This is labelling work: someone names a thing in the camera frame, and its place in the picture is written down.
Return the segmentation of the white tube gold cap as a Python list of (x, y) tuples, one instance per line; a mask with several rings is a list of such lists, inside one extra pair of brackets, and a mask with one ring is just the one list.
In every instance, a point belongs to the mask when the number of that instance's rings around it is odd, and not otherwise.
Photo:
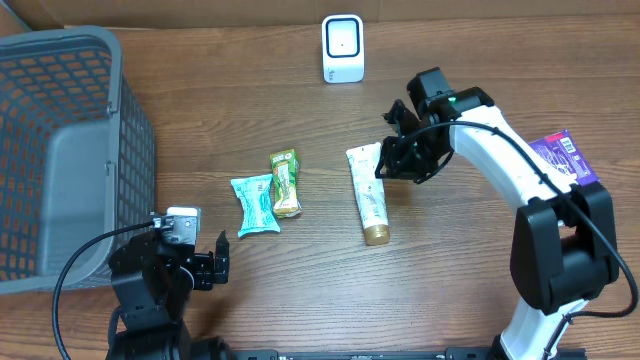
[(368, 246), (390, 242), (390, 228), (383, 181), (375, 176), (381, 144), (376, 142), (346, 151), (354, 195)]

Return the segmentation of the teal snack packet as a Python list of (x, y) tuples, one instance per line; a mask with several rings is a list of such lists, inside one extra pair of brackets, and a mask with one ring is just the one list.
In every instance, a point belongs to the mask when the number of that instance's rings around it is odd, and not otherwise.
[(272, 174), (236, 178), (230, 181), (243, 209), (243, 221), (238, 231), (239, 238), (249, 234), (281, 231), (272, 210), (272, 181)]

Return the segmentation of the green snack packet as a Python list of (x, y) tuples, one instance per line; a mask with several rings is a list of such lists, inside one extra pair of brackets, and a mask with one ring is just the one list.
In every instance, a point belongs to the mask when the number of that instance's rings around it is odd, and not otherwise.
[(301, 211), (297, 191), (299, 161), (294, 149), (270, 155), (275, 200), (273, 211), (278, 218), (297, 216)]

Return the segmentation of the purple pad package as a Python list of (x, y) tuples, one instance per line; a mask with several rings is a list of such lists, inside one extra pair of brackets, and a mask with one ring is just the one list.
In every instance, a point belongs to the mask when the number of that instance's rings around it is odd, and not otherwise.
[(531, 148), (559, 172), (578, 184), (599, 182), (600, 178), (579, 150), (568, 129), (529, 143)]

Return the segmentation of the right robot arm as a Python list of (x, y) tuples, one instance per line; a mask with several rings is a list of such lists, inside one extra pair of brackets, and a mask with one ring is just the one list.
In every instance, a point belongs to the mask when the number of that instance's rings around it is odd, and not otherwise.
[(452, 89), (439, 68), (415, 75), (384, 114), (375, 175), (423, 183), (458, 154), (474, 165), (515, 216), (510, 274), (520, 300), (488, 359), (556, 359), (572, 319), (619, 277), (612, 199), (542, 159), (481, 88)]

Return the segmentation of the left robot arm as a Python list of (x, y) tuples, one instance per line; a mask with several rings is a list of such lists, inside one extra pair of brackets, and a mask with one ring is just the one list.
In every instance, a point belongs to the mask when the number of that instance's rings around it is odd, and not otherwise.
[(107, 360), (234, 359), (220, 337), (194, 341), (184, 315), (194, 291), (228, 282), (230, 243), (221, 232), (215, 250), (170, 244), (159, 230), (131, 238), (110, 258), (119, 301), (108, 330)]

